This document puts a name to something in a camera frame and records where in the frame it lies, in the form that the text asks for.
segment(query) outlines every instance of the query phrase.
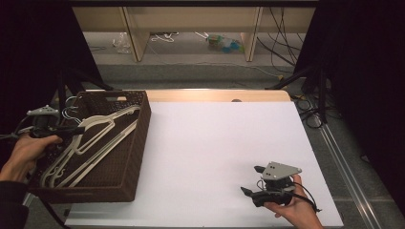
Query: hand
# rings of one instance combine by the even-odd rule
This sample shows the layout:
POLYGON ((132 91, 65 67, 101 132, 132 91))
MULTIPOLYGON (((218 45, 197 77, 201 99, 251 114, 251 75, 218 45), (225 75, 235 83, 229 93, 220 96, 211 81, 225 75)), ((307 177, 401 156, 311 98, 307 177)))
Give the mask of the hand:
POLYGON ((43 156, 45 148, 61 142, 62 138, 57 135, 32 138, 29 134, 22 134, 1 170, 0 180, 24 181, 27 172, 33 169, 36 161, 43 156))
MULTIPOLYGON (((293 175, 292 178, 294 182, 302 184, 299 175, 293 175)), ((294 193, 305 198, 307 197, 304 193, 304 189, 300 185, 295 186, 294 193)), ((264 206, 273 211, 276 218, 284 217, 296 228, 323 228, 315 211, 313 211, 312 206, 300 198, 292 198, 291 203, 287 206, 278 205, 274 202, 266 202, 264 206)))

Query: gray plastic part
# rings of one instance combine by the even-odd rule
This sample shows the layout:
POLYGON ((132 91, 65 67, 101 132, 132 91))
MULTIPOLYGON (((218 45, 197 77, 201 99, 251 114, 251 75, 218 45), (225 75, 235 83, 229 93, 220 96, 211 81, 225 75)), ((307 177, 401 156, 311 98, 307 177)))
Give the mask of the gray plastic part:
POLYGON ((59 116, 59 111, 46 105, 45 107, 35 109, 33 111, 27 111, 27 115, 34 116, 34 115, 55 115, 59 116))
POLYGON ((278 180, 301 173, 300 168, 271 161, 263 171, 264 180, 278 180))

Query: floor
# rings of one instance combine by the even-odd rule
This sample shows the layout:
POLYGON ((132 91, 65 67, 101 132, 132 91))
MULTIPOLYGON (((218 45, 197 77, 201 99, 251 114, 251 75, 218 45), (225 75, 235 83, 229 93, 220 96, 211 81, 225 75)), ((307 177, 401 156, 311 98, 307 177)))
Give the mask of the floor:
MULTIPOLYGON (((240 41, 237 33, 220 34, 240 41)), ((119 33, 85 33, 99 71, 106 84, 117 89, 263 89, 291 76, 294 56, 290 55, 284 39, 277 34, 261 33, 260 40, 286 60, 257 43, 252 62, 246 62, 242 52, 226 53, 210 47, 194 32, 172 34, 167 42, 150 41, 141 62, 134 62, 130 53, 118 53, 119 33)), ((288 44, 298 57, 304 34, 287 34, 288 44)), ((288 85, 291 96, 301 96, 305 79, 288 85)), ((85 84, 86 88, 95 86, 85 84)), ((293 99, 299 113, 316 107, 316 94, 305 99, 293 99)), ((309 142, 324 174, 330 193, 345 224, 344 228, 405 228, 405 219, 381 183, 373 167, 361 158, 362 151, 328 96, 327 124, 321 128, 319 119, 309 116, 303 121, 309 142)), ((54 204, 54 210, 64 220, 70 204, 54 204)), ((37 198, 31 199, 26 228, 58 228, 37 198)))

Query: wicker basket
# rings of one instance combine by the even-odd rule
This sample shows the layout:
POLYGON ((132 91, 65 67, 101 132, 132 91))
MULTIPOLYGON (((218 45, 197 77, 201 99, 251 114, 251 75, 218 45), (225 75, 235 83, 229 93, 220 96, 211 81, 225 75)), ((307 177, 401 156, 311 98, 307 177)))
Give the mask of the wicker basket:
MULTIPOLYGON (((37 162, 36 172, 30 181, 29 192, 49 203, 79 202, 127 202, 135 198, 140 164, 149 128, 151 109, 144 91, 86 92, 79 93, 75 100, 76 113, 71 116, 80 119, 92 115, 109 115, 128 106, 138 104, 140 110, 115 120, 116 126, 83 155, 74 155, 66 166, 67 177, 78 166, 97 152, 106 142, 121 130, 138 119, 136 129, 126 136, 97 166, 75 187, 43 188, 39 180, 44 171, 57 159, 60 150, 49 151, 37 162)), ((66 119, 66 125, 75 124, 66 119)), ((82 142, 103 128, 102 124, 89 129, 83 135, 82 142)))

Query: white table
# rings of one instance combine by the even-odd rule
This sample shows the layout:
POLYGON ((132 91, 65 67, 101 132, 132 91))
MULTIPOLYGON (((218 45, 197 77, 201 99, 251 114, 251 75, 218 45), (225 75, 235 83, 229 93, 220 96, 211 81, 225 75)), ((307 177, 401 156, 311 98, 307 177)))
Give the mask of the white table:
POLYGON ((325 227, 342 227, 292 102, 151 102, 136 198, 74 204, 71 227, 289 227, 256 208, 255 165, 299 167, 325 227))

